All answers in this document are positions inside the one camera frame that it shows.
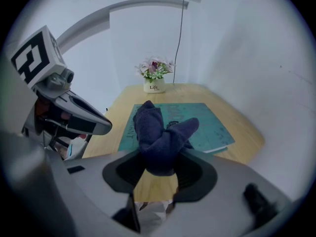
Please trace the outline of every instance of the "cable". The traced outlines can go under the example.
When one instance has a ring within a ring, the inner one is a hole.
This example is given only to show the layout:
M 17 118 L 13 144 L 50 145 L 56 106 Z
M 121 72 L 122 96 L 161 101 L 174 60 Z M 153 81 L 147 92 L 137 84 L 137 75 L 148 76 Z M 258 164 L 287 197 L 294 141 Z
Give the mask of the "cable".
M 179 36 L 179 43 L 178 43 L 178 48 L 176 52 L 176 57 L 174 58 L 174 64 L 176 65 L 177 62 L 177 55 L 179 51 L 179 46 L 180 46 L 180 41 L 181 41 L 181 33 L 182 33 L 182 21 L 183 21 L 183 9 L 184 9 L 184 0 L 182 0 L 182 12 L 181 12 L 181 25 L 180 25 L 180 36 Z M 176 76 L 176 66 L 174 66 L 174 72 L 173 72 L 173 83 L 174 83 L 174 78 Z
M 56 127 L 55 134 L 52 135 L 52 137 L 51 137 L 49 143 L 47 144 L 47 146 L 49 146 L 50 143 L 53 141 L 53 139 L 56 137 L 57 131 L 58 131 L 58 126 Z M 45 145 L 45 131 L 43 131 L 42 133 L 43 133 L 43 144 L 44 144 L 44 148 L 46 148 L 46 145 Z

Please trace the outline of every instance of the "potted flower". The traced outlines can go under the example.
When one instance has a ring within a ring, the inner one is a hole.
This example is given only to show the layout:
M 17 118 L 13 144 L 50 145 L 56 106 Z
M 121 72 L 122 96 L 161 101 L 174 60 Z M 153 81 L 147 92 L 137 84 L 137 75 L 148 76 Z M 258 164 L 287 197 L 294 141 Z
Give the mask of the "potted flower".
M 163 60 L 161 58 L 150 58 L 139 64 L 137 73 L 144 80 L 144 91 L 146 93 L 163 93 L 165 92 L 165 83 L 163 76 L 172 73 L 172 67 L 175 64 L 172 61 Z

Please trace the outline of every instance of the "cloth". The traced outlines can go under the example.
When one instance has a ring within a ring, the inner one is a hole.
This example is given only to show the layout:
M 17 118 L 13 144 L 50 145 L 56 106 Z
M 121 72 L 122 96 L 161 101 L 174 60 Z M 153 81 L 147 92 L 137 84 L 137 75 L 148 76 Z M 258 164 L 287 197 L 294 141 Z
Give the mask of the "cloth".
M 137 110 L 133 121 L 146 169 L 154 175 L 172 175 L 180 150 L 192 148 L 188 139 L 198 129 L 198 119 L 191 118 L 164 129 L 160 108 L 147 101 Z
M 142 208 L 144 205 L 143 202 L 135 202 L 135 209 L 141 229 L 140 233 L 142 235 L 149 236 L 164 221 L 166 221 L 168 217 L 166 210 L 171 203 L 172 200 L 149 202 L 144 208 Z

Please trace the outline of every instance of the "black and white marker cube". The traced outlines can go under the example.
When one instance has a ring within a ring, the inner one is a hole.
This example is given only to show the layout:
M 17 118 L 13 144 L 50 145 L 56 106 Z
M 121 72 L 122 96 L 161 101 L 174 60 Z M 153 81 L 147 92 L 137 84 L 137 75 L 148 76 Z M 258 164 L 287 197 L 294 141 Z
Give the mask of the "black and white marker cube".
M 47 26 L 25 40 L 10 59 L 29 88 L 52 73 L 61 74 L 67 67 Z

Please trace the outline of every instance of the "book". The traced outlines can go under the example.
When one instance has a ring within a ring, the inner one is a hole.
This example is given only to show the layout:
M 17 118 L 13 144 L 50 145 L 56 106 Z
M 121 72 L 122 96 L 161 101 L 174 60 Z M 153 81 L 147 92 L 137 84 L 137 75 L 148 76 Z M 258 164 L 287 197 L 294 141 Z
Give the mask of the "book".
M 118 150 L 135 150 L 138 147 L 133 117 L 142 105 L 134 105 L 127 121 Z M 189 141 L 195 150 L 205 153 L 219 153 L 235 140 L 204 103 L 173 103 L 155 104 L 161 109 L 163 125 L 166 128 L 172 121 L 182 122 L 190 118 L 199 120 L 198 130 L 190 137 Z

